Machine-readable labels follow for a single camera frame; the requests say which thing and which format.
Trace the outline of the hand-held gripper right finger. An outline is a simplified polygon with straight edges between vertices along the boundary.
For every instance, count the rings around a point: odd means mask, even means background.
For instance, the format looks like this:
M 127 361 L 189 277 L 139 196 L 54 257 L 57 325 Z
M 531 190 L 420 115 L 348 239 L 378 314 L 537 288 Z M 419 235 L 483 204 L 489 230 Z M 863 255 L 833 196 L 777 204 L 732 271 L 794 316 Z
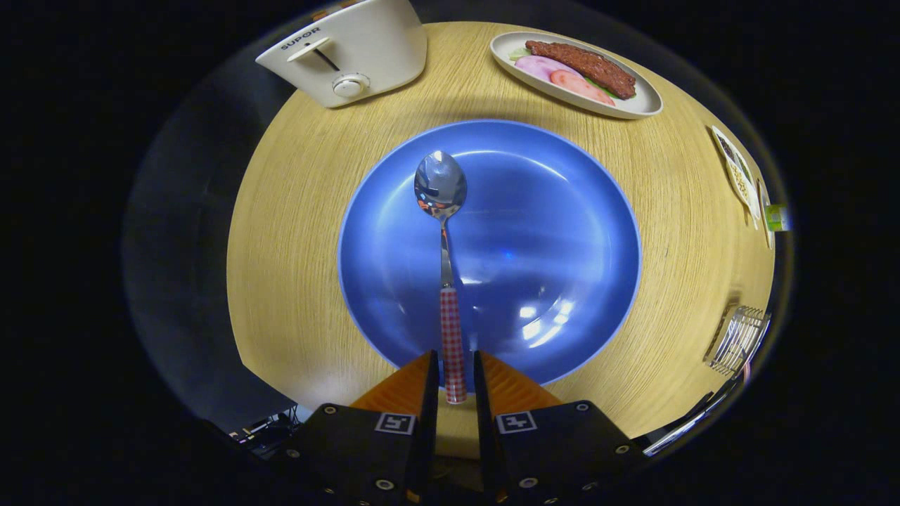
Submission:
M 561 401 L 483 351 L 473 374 L 485 504 L 589 505 L 648 467 L 591 401 Z

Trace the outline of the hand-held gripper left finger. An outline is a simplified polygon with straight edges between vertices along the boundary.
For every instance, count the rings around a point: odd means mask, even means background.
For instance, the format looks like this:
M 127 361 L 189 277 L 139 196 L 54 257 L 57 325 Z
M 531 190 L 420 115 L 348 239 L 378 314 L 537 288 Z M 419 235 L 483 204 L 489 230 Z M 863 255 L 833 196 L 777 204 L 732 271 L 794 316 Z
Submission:
M 309 505 L 424 505 L 438 400 L 430 350 L 349 406 L 321 404 L 283 443 L 280 475 Z

